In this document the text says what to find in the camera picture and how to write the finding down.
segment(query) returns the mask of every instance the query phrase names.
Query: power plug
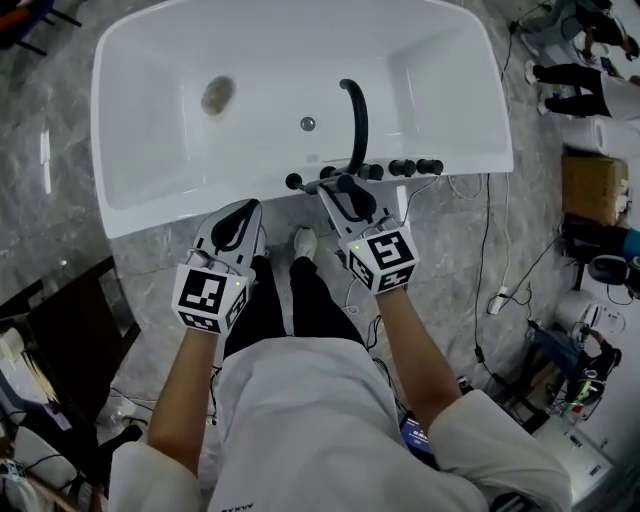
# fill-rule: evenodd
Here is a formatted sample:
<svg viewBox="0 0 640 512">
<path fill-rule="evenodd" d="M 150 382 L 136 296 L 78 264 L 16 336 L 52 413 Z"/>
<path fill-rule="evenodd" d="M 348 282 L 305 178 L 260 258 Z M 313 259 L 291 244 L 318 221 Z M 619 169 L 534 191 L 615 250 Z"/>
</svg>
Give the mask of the power plug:
<svg viewBox="0 0 640 512">
<path fill-rule="evenodd" d="M 489 307 L 490 315 L 497 315 L 500 312 L 500 308 L 504 304 L 504 301 L 507 299 L 507 290 L 506 286 L 501 286 L 498 291 L 498 295 L 491 301 L 491 306 Z"/>
</svg>

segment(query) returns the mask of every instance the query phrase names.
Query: faucet knob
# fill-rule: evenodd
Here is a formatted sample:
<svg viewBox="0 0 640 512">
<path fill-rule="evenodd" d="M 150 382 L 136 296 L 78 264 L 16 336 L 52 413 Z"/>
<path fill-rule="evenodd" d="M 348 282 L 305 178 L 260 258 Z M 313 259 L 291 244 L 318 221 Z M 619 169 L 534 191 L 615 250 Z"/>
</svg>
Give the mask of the faucet knob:
<svg viewBox="0 0 640 512">
<path fill-rule="evenodd" d="M 380 181 L 384 176 L 384 169 L 381 165 L 378 164 L 364 164 L 358 170 L 358 176 L 360 176 L 363 180 Z"/>
<path fill-rule="evenodd" d="M 444 170 L 444 164 L 441 160 L 418 160 L 418 172 L 420 174 L 435 174 L 440 176 Z"/>
<path fill-rule="evenodd" d="M 394 176 L 410 178 L 416 173 L 416 164 L 413 160 L 392 160 L 389 164 L 389 172 Z"/>
</svg>

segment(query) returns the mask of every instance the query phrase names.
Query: floor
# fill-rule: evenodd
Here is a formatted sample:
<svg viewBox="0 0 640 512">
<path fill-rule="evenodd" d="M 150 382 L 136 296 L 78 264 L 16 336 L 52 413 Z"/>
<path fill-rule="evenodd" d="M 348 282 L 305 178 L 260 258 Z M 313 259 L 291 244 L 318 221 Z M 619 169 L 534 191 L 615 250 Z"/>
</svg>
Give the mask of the floor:
<svg viewBox="0 0 640 512">
<path fill-rule="evenodd" d="M 178 349 L 183 328 L 170 310 L 175 265 L 184 260 L 201 218 L 179 221 L 108 241 L 95 196 L 89 144 L 89 97 L 93 53 L 108 26 L 128 13 L 156 3 L 151 0 L 67 0 L 56 3 L 83 23 L 42 25 L 29 42 L 49 56 L 41 58 L 21 48 L 0 54 L 0 302 L 44 276 L 56 289 L 89 266 L 113 253 L 129 303 L 143 332 L 116 379 L 131 396 L 158 396 Z M 486 26 L 500 68 L 509 53 L 508 22 L 535 6 L 532 0 L 458 0 Z M 556 237 L 560 222 L 559 119 L 536 111 L 539 89 L 529 87 L 522 69 L 527 54 L 517 40 L 505 73 L 510 109 L 515 169 L 509 176 L 508 226 L 511 264 L 506 284 L 513 287 Z M 40 164 L 40 134 L 49 130 L 51 191 Z M 453 181 L 458 192 L 473 196 L 484 177 Z M 407 183 L 409 193 L 429 179 Z M 510 303 L 500 315 L 485 312 L 500 286 L 506 266 L 504 236 L 506 177 L 490 177 L 490 229 L 485 248 L 477 339 L 493 371 L 509 374 L 523 358 L 526 307 Z M 395 187 L 380 185 L 397 211 Z M 417 195 L 410 210 L 412 233 L 422 264 L 409 294 L 420 317 L 458 375 L 474 385 L 487 385 L 488 375 L 475 361 L 474 298 L 480 245 L 486 220 L 487 193 L 475 200 L 456 195 L 446 178 Z M 280 297 L 290 326 L 291 295 L 287 241 L 297 226 L 313 227 L 320 238 L 317 263 L 338 303 L 344 303 L 351 281 L 337 258 L 335 237 L 316 198 L 295 196 L 264 203 Z M 570 288 L 574 269 L 557 250 L 549 251 L 531 274 L 531 308 L 536 318 L 549 319 L 558 297 Z M 523 290 L 520 301 L 527 299 Z M 353 287 L 352 315 L 366 335 L 377 311 L 361 286 Z M 384 332 L 377 352 L 390 361 Z M 213 429 L 207 430 L 204 457 L 211 464 Z"/>
</svg>

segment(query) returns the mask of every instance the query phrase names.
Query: white bathtub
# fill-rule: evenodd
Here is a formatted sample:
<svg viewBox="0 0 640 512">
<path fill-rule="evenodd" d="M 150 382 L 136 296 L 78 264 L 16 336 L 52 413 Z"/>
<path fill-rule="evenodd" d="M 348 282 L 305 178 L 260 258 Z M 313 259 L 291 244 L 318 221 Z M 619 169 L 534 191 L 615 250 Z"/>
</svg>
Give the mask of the white bathtub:
<svg viewBox="0 0 640 512">
<path fill-rule="evenodd" d="M 236 92 L 211 118 L 200 99 L 219 75 Z M 342 78 L 366 98 L 367 163 L 512 170 L 498 69 L 470 12 L 434 0 L 172 0 L 98 43 L 91 139 L 107 235 L 293 194 L 290 172 L 310 181 L 346 164 L 354 121 Z"/>
</svg>

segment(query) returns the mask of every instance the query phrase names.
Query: black chair leg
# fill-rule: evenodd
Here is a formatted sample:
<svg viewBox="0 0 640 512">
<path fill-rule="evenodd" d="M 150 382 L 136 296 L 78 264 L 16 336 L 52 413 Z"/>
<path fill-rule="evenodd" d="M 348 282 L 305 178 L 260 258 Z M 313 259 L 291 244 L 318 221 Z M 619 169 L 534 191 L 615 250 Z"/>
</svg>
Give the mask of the black chair leg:
<svg viewBox="0 0 640 512">
<path fill-rule="evenodd" d="M 53 14 L 54 16 L 57 16 L 61 20 L 64 20 L 67 23 L 71 23 L 72 25 L 75 25 L 76 27 L 81 27 L 82 26 L 82 23 L 80 23 L 78 20 L 74 20 L 71 16 L 67 16 L 63 12 L 56 11 L 55 9 L 51 9 L 49 12 L 51 14 Z"/>
<path fill-rule="evenodd" d="M 47 56 L 47 52 L 42 51 L 40 48 L 36 48 L 35 46 L 30 45 L 29 43 L 25 43 L 24 41 L 18 41 L 16 43 L 18 46 L 22 46 L 22 48 L 26 48 L 27 50 L 31 50 L 38 55 L 42 55 L 43 57 Z"/>
</svg>

